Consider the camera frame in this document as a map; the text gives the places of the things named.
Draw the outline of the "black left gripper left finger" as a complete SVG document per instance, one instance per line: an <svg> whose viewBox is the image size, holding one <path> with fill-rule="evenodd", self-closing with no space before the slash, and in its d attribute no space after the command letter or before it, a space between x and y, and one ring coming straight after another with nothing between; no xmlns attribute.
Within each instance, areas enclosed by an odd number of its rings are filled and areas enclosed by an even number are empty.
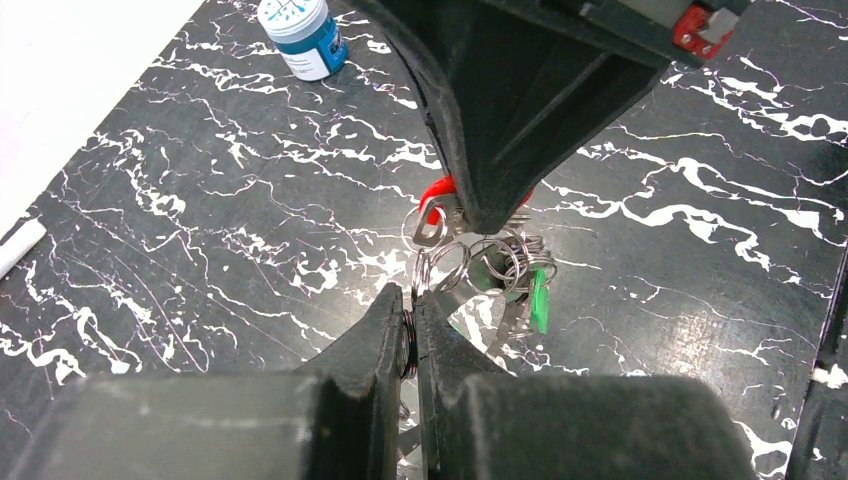
<svg viewBox="0 0 848 480"><path fill-rule="evenodd" d="M13 479L381 479L395 473L403 293L289 371L97 376L67 388Z"/></svg>

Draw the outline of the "green tagged key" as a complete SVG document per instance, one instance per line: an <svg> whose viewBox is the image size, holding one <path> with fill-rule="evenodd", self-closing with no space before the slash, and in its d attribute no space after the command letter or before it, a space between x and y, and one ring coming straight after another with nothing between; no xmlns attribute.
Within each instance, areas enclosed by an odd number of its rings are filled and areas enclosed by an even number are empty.
<svg viewBox="0 0 848 480"><path fill-rule="evenodd" d="M496 357L511 340L529 335L532 331L545 335L549 331L550 293L549 276L544 268L530 272L526 293L506 303L500 325L486 349L486 354Z"/></svg>

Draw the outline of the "red tagged key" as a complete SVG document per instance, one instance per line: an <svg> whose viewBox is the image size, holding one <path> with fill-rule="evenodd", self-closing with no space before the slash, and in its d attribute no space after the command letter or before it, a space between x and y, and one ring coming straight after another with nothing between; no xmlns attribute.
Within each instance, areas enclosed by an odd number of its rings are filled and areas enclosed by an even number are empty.
<svg viewBox="0 0 848 480"><path fill-rule="evenodd" d="M433 182L422 194L415 215L415 228L408 243L412 248L435 249L447 246L462 235L472 234L465 209L460 205L455 182L445 176Z"/></svg>

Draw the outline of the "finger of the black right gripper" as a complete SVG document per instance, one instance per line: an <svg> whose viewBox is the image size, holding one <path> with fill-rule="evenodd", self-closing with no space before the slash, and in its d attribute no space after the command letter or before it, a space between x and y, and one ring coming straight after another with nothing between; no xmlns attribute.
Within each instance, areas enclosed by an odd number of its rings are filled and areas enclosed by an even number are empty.
<svg viewBox="0 0 848 480"><path fill-rule="evenodd" d="M471 231L657 83L663 59L539 1L359 1L404 63Z"/></svg>

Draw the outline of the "round metal key organizer disc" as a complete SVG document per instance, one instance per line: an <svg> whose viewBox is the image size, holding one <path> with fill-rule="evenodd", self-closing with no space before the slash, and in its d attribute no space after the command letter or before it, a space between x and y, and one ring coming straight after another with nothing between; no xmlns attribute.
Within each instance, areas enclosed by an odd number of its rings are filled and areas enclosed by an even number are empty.
<svg viewBox="0 0 848 480"><path fill-rule="evenodd" d="M517 299L527 292L530 272L535 269L547 271L548 287L557 276L556 262L544 239L521 229L529 218L525 213L519 213L518 220L509 223L499 237L482 236L473 242L459 237L447 246L423 249L408 243L412 233L407 226L416 222L409 212L401 224L401 239L415 253L411 299L429 291L446 316L480 296L500 297L506 303Z"/></svg>

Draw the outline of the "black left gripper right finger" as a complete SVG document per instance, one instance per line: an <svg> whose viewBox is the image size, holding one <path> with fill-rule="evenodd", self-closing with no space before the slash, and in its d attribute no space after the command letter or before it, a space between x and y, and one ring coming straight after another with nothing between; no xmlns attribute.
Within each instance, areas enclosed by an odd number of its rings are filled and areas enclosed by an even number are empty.
<svg viewBox="0 0 848 480"><path fill-rule="evenodd" d="M512 376L414 303L428 479L750 479L718 396L677 376Z"/></svg>

